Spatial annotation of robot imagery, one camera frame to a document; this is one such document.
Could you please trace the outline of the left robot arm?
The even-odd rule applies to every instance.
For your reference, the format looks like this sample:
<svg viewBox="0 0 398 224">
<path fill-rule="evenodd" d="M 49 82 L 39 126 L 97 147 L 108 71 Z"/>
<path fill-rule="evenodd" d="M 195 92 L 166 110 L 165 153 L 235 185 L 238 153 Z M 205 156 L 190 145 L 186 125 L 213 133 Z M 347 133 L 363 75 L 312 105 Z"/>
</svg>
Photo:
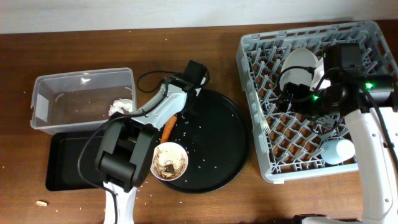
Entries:
<svg viewBox="0 0 398 224">
<path fill-rule="evenodd" d="M 106 191 L 105 223 L 133 223 L 136 192 L 149 174 L 159 131 L 194 103 L 209 79 L 208 69 L 191 60 L 184 72 L 163 79 L 144 106 L 131 114 L 115 113 L 99 127 L 104 134 L 95 169 Z"/>
</svg>

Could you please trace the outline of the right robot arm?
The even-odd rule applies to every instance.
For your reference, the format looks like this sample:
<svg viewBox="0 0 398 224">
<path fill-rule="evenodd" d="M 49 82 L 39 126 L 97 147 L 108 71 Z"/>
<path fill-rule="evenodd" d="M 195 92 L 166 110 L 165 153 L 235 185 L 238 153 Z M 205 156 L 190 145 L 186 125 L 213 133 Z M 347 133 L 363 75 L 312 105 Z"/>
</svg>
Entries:
<svg viewBox="0 0 398 224">
<path fill-rule="evenodd" d="M 397 76 L 367 74 L 357 43 L 323 53 L 324 74 L 301 66 L 315 87 L 276 84 L 279 111 L 313 116 L 337 114 L 353 141 L 363 189 L 363 223 L 397 223 Z"/>
</svg>

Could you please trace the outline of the white tissue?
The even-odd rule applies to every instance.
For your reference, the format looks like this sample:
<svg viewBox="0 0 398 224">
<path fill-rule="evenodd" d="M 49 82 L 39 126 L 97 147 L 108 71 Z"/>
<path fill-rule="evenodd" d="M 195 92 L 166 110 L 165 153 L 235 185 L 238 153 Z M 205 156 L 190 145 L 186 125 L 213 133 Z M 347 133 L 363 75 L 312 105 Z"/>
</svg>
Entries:
<svg viewBox="0 0 398 224">
<path fill-rule="evenodd" d="M 111 116 L 114 113 L 127 114 L 134 111 L 133 101 L 130 99 L 119 99 L 115 100 L 113 104 L 110 105 L 108 115 Z"/>
</svg>

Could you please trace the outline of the white plastic fork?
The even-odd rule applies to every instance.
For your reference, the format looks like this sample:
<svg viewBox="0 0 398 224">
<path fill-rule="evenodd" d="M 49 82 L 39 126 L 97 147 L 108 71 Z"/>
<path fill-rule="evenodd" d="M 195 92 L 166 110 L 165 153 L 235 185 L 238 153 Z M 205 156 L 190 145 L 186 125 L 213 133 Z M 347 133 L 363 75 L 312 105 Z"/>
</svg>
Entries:
<svg viewBox="0 0 398 224">
<path fill-rule="evenodd" d="M 260 101 L 260 99 L 259 99 L 259 94 L 258 94 L 258 92 L 256 92 L 256 91 L 255 91 L 254 93 L 255 93 L 255 95 L 256 95 L 256 101 L 257 101 L 257 103 L 258 103 L 258 105 L 259 105 L 258 113 L 259 113 L 259 118 L 260 118 L 260 120 L 261 120 L 261 128 L 262 128 L 262 130 L 263 130 L 266 134 L 270 134 L 271 129 L 270 129 L 269 125 L 268 125 L 268 122 L 267 122 L 267 120 L 266 120 L 266 117 L 264 116 L 264 112 L 263 112 L 263 110 L 262 110 L 262 108 L 261 108 L 261 101 Z"/>
</svg>

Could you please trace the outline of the grey plate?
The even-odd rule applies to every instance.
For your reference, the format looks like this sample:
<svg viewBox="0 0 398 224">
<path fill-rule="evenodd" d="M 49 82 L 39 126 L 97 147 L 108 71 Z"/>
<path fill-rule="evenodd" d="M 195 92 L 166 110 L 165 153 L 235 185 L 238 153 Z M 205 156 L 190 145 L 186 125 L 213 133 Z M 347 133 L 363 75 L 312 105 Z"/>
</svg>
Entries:
<svg viewBox="0 0 398 224">
<path fill-rule="evenodd" d="M 305 48 L 295 49 L 288 54 L 282 66 L 282 71 L 293 66 L 314 67 L 318 62 L 317 56 Z M 286 71 L 280 78 L 280 91 L 284 89 L 286 83 L 294 83 L 296 85 L 304 84 L 311 86 L 312 75 L 301 68 L 294 68 Z"/>
</svg>

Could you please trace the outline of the pink bowl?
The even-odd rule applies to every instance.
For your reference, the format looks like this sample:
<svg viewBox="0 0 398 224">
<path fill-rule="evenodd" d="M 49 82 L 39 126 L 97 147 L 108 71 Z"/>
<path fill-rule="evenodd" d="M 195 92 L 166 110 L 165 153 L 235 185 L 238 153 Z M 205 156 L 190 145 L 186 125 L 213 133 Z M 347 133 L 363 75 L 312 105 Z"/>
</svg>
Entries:
<svg viewBox="0 0 398 224">
<path fill-rule="evenodd" d="M 155 147 L 150 171 L 159 180 L 176 180 L 187 167 L 188 154 L 181 145 L 165 142 Z"/>
</svg>

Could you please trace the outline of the rice and food scraps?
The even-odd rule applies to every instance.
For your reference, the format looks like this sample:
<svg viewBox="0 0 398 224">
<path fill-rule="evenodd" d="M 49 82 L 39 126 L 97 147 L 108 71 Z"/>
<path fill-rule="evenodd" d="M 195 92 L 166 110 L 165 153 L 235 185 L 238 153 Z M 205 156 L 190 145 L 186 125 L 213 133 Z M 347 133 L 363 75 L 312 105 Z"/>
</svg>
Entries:
<svg viewBox="0 0 398 224">
<path fill-rule="evenodd" d="M 152 170 L 161 179 L 176 179 L 185 172 L 186 167 L 187 159 L 182 152 L 171 148 L 155 149 Z"/>
</svg>

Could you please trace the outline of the light blue cup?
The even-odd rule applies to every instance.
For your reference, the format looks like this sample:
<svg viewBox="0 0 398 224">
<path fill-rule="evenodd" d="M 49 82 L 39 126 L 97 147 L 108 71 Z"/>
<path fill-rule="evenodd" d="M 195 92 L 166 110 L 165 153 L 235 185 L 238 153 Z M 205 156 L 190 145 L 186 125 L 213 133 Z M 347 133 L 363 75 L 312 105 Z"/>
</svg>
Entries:
<svg viewBox="0 0 398 224">
<path fill-rule="evenodd" d="M 321 145 L 322 159 L 330 165 L 336 165 L 351 159 L 355 155 L 354 144 L 347 139 L 326 141 Z"/>
</svg>

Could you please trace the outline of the orange carrot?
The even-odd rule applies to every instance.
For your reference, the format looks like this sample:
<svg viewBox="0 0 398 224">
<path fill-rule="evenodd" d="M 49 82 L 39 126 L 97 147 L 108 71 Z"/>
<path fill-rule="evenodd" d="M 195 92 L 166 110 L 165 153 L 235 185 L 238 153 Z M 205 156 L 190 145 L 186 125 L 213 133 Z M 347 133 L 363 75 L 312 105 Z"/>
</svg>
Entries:
<svg viewBox="0 0 398 224">
<path fill-rule="evenodd" d="M 177 122 L 177 115 L 173 115 L 165 124 L 160 143 L 165 143 L 169 140 L 171 132 Z"/>
</svg>

